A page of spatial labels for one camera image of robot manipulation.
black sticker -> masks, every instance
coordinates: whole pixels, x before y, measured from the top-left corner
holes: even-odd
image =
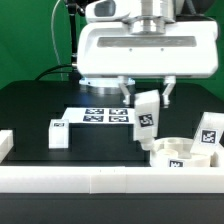
[[[178,160],[170,160],[169,167],[184,167],[184,162]]]
[[[104,114],[104,109],[94,109],[94,108],[86,109],[85,114]]]
[[[64,123],[54,123],[54,127],[64,127],[65,124]]]
[[[127,109],[110,109],[109,114],[110,115],[127,115],[128,110]]]
[[[202,130],[201,142],[202,143],[215,144],[216,143],[216,137],[217,137],[217,131]]]
[[[103,116],[84,116],[85,122],[103,122]]]
[[[119,123],[127,123],[129,122],[129,119],[127,116],[109,116],[109,122],[119,122]]]
[[[142,128],[154,125],[152,114],[139,116],[139,122]]]

white cable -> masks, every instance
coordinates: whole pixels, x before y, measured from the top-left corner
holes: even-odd
[[[58,54],[58,49],[57,49],[57,45],[56,45],[56,41],[55,41],[54,20],[55,20],[55,14],[56,14],[58,5],[61,1],[62,0],[58,0],[56,2],[55,6],[54,6],[54,9],[53,9],[53,12],[52,12],[52,16],[51,16],[51,36],[52,36],[52,42],[53,42],[53,47],[54,47],[54,53],[55,53],[55,56],[56,56],[56,59],[57,59],[57,62],[58,62],[59,65],[61,65],[61,60],[60,60],[60,57],[59,57],[59,54]]]

white cube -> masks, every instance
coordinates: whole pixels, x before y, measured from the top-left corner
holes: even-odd
[[[69,147],[69,120],[52,119],[49,126],[49,148]]]

black table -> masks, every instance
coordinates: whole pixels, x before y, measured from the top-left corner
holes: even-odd
[[[136,87],[162,89],[159,83]],[[204,111],[224,112],[221,100],[194,84],[178,84],[170,100],[161,109],[158,138],[193,138]],[[69,82],[11,83],[0,91],[0,129],[13,129],[15,147],[1,166],[149,166],[131,125],[71,125],[69,149],[48,149],[50,120],[68,106],[118,108],[122,101]],[[0,194],[2,223],[223,223],[223,207],[222,194]]]

green wall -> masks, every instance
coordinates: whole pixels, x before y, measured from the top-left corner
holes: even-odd
[[[51,14],[57,0],[0,0],[0,88],[15,80],[33,80],[57,65],[51,39]],[[224,33],[224,0],[216,0],[206,13],[215,18]],[[78,30],[83,19],[78,18]],[[224,100],[224,35],[217,41],[219,69],[199,83]],[[70,28],[67,9],[60,3],[55,18],[55,36],[62,63],[70,63]]]

